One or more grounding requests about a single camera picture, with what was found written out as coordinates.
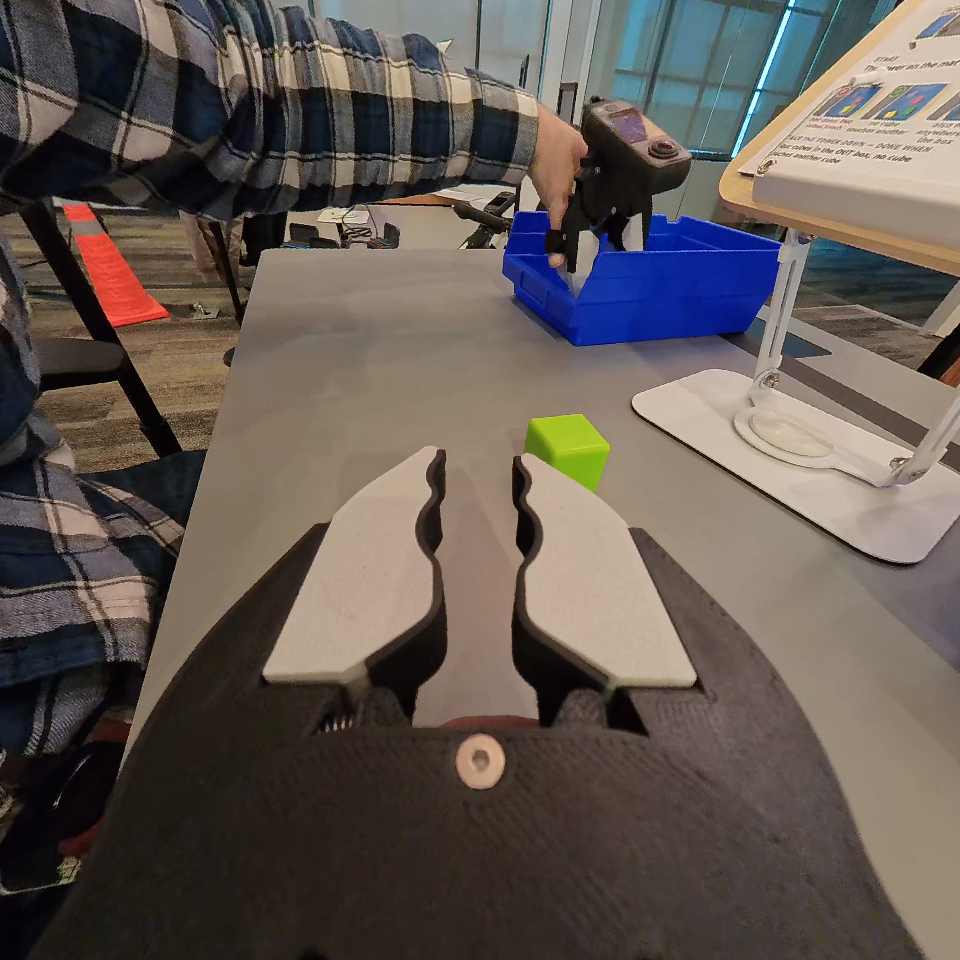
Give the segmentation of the green cube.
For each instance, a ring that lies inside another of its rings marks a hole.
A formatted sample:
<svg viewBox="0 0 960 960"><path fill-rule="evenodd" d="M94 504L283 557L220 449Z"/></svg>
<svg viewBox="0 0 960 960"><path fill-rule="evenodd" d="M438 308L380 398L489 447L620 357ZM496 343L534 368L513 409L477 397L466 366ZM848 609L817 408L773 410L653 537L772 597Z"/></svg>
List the green cube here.
<svg viewBox="0 0 960 960"><path fill-rule="evenodd" d="M596 493L611 445L585 415L564 414L532 418L524 452Z"/></svg>

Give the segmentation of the white stand with wooden board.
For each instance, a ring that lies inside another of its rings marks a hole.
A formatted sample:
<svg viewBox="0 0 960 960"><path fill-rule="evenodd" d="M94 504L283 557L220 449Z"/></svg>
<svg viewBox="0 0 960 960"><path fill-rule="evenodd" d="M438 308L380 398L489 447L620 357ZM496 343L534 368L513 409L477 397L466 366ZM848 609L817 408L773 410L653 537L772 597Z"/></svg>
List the white stand with wooden board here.
<svg viewBox="0 0 960 960"><path fill-rule="evenodd" d="M752 378L708 369L640 392L631 405L855 550L915 565L958 521L958 471L944 464L958 433L958 399L909 449L782 392L780 367L812 238L958 276L959 150L958 172L940 182L871 170L817 174L792 163L743 176L743 163L802 112L796 104L809 92L750 142L719 188L728 209L787 228Z"/></svg>

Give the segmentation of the orange traffic cone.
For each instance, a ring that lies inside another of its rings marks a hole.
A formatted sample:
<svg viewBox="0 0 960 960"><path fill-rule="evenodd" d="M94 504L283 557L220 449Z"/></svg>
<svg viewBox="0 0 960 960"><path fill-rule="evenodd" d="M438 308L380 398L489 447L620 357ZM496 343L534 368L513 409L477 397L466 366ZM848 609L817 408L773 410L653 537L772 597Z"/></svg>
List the orange traffic cone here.
<svg viewBox="0 0 960 960"><path fill-rule="evenodd" d="M97 300L114 329L169 319L170 314L140 283L132 267L86 203L62 207Z"/></svg>

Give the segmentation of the grey table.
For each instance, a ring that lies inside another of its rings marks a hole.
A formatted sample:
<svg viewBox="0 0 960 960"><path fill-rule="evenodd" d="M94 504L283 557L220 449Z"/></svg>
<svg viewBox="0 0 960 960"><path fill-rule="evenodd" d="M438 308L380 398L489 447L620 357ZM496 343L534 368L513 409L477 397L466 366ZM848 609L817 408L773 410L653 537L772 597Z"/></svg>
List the grey table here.
<svg viewBox="0 0 960 960"><path fill-rule="evenodd" d="M505 186L473 185L440 191L438 195L404 198L397 202L359 204L356 210L366 214L366 220L347 217L346 208L291 212L287 216L284 243L291 244L290 231L294 225L303 225L317 231L319 237L340 241L338 224L354 226L383 236L386 224L393 224L400 232L402 250L455 250L479 228L479 223L460 219L453 209L455 202L468 203L476 210L485 210Z"/></svg>

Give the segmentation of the grey desk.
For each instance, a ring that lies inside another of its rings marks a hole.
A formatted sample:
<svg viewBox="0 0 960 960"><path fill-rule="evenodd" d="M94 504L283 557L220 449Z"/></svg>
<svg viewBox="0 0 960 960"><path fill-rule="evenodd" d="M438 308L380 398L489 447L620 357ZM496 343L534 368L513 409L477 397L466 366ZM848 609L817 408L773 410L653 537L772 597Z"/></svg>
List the grey desk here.
<svg viewBox="0 0 960 960"><path fill-rule="evenodd" d="M752 637L829 754L929 958L958 958L958 529L919 565L866 558L638 418L634 395L754 357L707 338L571 346L497 253L276 251L257 272L151 654L137 737L223 614L316 522L425 446L447 452L448 653L415 722L532 717L512 660L512 462L533 418L610 443L599 494Z"/></svg>

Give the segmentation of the blue plastic bin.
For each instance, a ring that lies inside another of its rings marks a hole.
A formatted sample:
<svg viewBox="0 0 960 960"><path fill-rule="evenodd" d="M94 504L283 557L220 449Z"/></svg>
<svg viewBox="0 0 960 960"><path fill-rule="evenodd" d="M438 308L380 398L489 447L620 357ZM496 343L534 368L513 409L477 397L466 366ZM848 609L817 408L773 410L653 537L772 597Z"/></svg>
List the blue plastic bin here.
<svg viewBox="0 0 960 960"><path fill-rule="evenodd" d="M578 296L549 266L548 215L521 211L503 274L516 298L575 347L697 338L749 329L771 298L781 244L714 222L654 215L642 251L602 239Z"/></svg>

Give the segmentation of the person's plaid shirt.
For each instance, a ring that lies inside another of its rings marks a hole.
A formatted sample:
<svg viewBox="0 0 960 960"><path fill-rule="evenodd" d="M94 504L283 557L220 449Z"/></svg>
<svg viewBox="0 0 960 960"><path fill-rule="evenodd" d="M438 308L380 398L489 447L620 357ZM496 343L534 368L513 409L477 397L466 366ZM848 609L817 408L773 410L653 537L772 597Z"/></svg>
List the person's plaid shirt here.
<svg viewBox="0 0 960 960"><path fill-rule="evenodd" d="M289 212L271 2L2 2L2 215L49 198ZM78 473L2 242L2 756L54 756L148 663L205 454Z"/></svg>

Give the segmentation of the black and red bag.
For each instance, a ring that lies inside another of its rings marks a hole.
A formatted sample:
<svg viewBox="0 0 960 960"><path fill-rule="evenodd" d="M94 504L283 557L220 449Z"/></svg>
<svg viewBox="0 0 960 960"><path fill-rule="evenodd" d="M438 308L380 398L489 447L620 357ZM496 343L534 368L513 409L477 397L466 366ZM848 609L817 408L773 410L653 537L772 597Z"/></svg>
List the black and red bag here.
<svg viewBox="0 0 960 960"><path fill-rule="evenodd" d="M2 898L65 888L76 881L114 792L132 729L104 714L55 755L2 756Z"/></svg>

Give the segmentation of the person's left hand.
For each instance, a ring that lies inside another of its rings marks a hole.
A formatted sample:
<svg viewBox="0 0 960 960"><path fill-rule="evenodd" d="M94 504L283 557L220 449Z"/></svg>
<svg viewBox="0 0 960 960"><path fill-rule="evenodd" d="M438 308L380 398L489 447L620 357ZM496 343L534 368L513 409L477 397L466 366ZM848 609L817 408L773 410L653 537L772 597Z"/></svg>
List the person's left hand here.
<svg viewBox="0 0 960 960"><path fill-rule="evenodd" d="M576 190L576 177L588 151L578 130L543 103L537 104L537 136L529 177L554 231L563 226Z"/></svg>

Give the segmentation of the black chair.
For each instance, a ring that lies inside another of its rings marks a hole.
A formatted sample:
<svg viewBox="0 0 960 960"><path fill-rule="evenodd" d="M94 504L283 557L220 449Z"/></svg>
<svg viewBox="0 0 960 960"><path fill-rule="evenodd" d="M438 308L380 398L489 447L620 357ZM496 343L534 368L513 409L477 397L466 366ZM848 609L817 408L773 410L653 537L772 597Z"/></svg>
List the black chair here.
<svg viewBox="0 0 960 960"><path fill-rule="evenodd" d="M61 234L51 200L28 206L21 217L51 267L90 339L35 341L43 393L116 382L138 418L139 428L159 458L182 452L174 430L154 401L130 355L111 326L90 281Z"/></svg>

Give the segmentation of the printed instruction sheet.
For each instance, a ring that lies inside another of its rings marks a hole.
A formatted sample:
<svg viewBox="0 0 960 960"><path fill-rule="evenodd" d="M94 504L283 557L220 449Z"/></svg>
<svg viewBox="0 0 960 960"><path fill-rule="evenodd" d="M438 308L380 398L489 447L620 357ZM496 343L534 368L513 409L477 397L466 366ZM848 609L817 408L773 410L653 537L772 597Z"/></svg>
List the printed instruction sheet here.
<svg viewBox="0 0 960 960"><path fill-rule="evenodd" d="M796 103L801 112L743 163L742 176L776 163L934 183L957 173L958 22L958 2L901 3Z"/></svg>

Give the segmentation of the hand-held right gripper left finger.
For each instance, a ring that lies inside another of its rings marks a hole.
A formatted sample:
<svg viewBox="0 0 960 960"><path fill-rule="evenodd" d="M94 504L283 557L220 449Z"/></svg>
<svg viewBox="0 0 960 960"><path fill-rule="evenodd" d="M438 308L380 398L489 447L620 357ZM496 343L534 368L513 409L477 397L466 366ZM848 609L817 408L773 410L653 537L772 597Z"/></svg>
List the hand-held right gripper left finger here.
<svg viewBox="0 0 960 960"><path fill-rule="evenodd" d="M326 527L262 677L358 702L390 690L406 718L448 650L437 551L447 453L426 446L368 483Z"/></svg>

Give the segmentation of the person's left forearm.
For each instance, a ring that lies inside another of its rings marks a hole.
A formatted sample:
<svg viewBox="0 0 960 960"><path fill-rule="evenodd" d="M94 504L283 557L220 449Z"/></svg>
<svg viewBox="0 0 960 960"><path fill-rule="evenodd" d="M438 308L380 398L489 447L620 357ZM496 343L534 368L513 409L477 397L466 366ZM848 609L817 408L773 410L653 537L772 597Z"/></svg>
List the person's left forearm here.
<svg viewBox="0 0 960 960"><path fill-rule="evenodd" d="M540 105L526 91L451 63L426 37L383 34L283 8L288 210L518 186L531 169Z"/></svg>

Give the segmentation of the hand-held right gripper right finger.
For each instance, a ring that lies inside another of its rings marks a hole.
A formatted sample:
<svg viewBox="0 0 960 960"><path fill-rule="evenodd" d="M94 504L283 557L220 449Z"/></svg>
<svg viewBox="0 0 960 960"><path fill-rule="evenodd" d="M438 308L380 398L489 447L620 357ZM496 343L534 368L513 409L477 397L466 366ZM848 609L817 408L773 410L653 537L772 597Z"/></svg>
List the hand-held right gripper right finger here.
<svg viewBox="0 0 960 960"><path fill-rule="evenodd" d="M531 453L513 459L522 555L511 654L551 726L570 694L693 690L697 672L626 521Z"/></svg>

